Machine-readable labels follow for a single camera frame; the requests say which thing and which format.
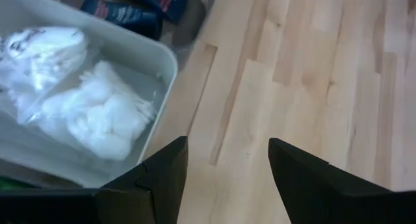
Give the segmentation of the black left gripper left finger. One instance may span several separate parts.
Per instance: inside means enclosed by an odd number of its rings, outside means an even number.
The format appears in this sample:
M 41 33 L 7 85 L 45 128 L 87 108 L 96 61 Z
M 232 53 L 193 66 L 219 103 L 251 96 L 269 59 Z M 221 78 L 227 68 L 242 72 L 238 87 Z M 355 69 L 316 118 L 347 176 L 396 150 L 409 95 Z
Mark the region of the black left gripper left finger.
M 97 193 L 100 224 L 177 224 L 188 167 L 180 136 Z

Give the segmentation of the clear bag of cotton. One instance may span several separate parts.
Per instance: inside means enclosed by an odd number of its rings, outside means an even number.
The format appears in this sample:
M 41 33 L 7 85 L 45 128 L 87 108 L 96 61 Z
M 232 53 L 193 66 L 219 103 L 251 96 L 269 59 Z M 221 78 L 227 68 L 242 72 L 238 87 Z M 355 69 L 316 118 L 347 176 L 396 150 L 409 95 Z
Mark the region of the clear bag of cotton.
M 88 54 L 88 37 L 75 27 L 29 27 L 0 36 L 0 110 L 22 124 L 35 103 Z
M 48 88 L 26 112 L 25 124 L 102 159 L 124 160 L 156 115 L 150 101 L 100 60 Z

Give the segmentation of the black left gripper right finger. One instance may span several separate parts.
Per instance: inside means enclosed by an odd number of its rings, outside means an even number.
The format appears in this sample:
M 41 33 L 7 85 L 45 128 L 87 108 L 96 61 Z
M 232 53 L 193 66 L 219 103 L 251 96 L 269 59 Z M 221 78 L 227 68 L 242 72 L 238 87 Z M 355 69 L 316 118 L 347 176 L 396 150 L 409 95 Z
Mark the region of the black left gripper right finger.
M 376 198 L 392 192 L 279 138 L 269 139 L 268 159 L 292 224 L 374 223 Z

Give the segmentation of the dark blue tube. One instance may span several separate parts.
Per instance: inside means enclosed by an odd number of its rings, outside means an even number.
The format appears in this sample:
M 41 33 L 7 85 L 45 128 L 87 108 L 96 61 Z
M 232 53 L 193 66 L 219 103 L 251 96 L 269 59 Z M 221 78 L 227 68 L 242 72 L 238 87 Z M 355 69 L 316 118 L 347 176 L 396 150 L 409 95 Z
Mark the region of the dark blue tube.
M 162 34 L 163 17 L 153 10 L 104 0 L 84 0 L 81 10 L 154 40 Z
M 173 24 L 178 24 L 183 17 L 188 0 L 135 0 L 147 6 L 150 6 L 153 10 L 162 14 L 164 19 Z

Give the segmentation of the translucent clear plastic bin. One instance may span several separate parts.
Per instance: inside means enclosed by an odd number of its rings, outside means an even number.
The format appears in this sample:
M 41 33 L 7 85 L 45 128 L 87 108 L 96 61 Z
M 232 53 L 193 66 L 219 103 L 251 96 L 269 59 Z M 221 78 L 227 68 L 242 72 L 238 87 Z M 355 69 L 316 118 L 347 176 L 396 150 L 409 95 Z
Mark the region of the translucent clear plastic bin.
M 71 73 L 88 69 L 100 60 L 110 62 L 134 92 L 152 103 L 157 115 L 134 142 L 126 159 L 105 160 L 88 150 L 60 143 L 35 125 L 20 124 L 0 110 L 0 170 L 11 173 L 12 166 L 21 166 L 95 188 L 141 163 L 177 76 L 173 52 L 159 42 L 58 1 L 0 0 L 0 36 L 29 27 L 75 27 L 83 31 L 89 40 L 88 54 L 83 65 Z

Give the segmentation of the dark brown plastic bin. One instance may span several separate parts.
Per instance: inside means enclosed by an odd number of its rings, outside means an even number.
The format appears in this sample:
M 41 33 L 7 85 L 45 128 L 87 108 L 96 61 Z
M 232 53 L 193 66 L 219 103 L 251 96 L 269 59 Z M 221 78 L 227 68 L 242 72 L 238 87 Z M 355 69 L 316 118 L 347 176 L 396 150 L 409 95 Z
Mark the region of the dark brown plastic bin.
M 74 8 L 80 8 L 84 0 L 61 0 Z M 143 7 L 144 4 L 135 0 L 106 0 L 117 3 Z M 195 42 L 203 28 L 215 0 L 188 0 L 184 16 L 177 25 L 164 21 L 159 41 L 172 48 L 176 53 L 187 50 Z

